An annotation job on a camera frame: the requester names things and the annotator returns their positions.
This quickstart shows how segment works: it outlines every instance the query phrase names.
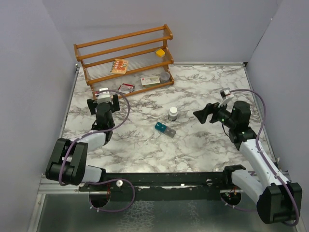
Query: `marble countertop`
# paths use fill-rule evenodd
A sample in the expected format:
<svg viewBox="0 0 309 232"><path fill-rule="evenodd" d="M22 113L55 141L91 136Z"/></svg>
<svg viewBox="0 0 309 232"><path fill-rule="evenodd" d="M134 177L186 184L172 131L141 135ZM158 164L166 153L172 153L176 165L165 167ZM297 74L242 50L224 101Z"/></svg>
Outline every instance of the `marble countertop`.
<svg viewBox="0 0 309 232"><path fill-rule="evenodd" d="M100 85L117 89L121 83L128 83L135 84L138 89L141 77L162 71L153 69ZM131 112L127 122L114 131L107 145L88 153L87 164L105 168L107 172L122 173L213 172L235 164L242 164L252 171L249 162L224 134L220 123L210 124L208 119L201 125L193 116L194 111L203 109L207 103L220 102L222 88L249 88L243 66L170 65L170 72L175 79L173 86L128 97ZM83 69L80 69L63 137L75 138L90 130L95 116L90 115L86 100L91 97ZM252 95L236 94L233 102L237 100L251 104L250 126L257 132L261 122ZM172 106L179 110L174 122L168 120L168 110ZM228 109L231 110L232 106L230 102ZM127 113L123 100L120 100L120 108L120 112L113 114L116 125ZM158 121L176 130L175 137L157 131L155 124ZM264 134L261 143L270 154Z"/></svg>

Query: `box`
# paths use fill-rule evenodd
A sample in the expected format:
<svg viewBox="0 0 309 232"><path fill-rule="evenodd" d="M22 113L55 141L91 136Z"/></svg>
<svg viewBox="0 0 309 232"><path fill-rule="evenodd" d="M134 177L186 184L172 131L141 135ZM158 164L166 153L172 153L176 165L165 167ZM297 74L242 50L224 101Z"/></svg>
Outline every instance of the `box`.
<svg viewBox="0 0 309 232"><path fill-rule="evenodd" d="M133 92L134 88L134 85L122 83L122 85L119 86L118 91L127 94Z"/></svg>
<svg viewBox="0 0 309 232"><path fill-rule="evenodd" d="M160 84L159 76L142 77L140 81L143 88L156 86Z"/></svg>
<svg viewBox="0 0 309 232"><path fill-rule="evenodd" d="M165 56L165 52L164 52L162 49L156 50L156 51L155 51L155 54L156 54L158 57L160 57L160 58L162 58L163 56Z"/></svg>

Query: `black bracket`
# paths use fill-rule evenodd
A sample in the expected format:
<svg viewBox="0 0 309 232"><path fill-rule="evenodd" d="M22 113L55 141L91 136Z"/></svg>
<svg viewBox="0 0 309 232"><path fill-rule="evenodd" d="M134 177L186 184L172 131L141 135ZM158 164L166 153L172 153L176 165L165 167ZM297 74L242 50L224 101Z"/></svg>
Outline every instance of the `black bracket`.
<svg viewBox="0 0 309 232"><path fill-rule="evenodd" d="M298 183L287 183L300 212L302 188ZM291 199L283 185L267 187L256 204L257 212L265 224L296 219Z"/></svg>
<svg viewBox="0 0 309 232"><path fill-rule="evenodd" d="M60 138L56 141L54 150L46 168L46 178L58 181L62 165L71 140ZM62 175L62 182L66 184L79 185L85 174L88 144L76 143L70 151L71 162L66 162Z"/></svg>

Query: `yellow object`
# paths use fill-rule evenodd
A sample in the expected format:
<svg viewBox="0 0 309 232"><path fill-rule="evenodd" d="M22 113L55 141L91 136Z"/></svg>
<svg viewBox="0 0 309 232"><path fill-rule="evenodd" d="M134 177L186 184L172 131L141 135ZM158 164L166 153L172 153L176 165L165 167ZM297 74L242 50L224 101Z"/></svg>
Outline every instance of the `yellow object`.
<svg viewBox="0 0 309 232"><path fill-rule="evenodd" d="M165 56L165 52L164 52L162 49L156 50L155 54L156 54L158 57L163 57L163 56Z"/></svg>

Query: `small notebook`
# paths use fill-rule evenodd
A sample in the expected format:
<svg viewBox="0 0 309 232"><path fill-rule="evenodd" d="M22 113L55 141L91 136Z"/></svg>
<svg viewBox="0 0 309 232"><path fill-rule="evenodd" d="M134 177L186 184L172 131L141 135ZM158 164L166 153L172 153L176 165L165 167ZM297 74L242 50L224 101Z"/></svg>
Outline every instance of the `small notebook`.
<svg viewBox="0 0 309 232"><path fill-rule="evenodd" d="M129 62L125 59L115 59L112 64L111 73L125 74L128 63Z"/></svg>

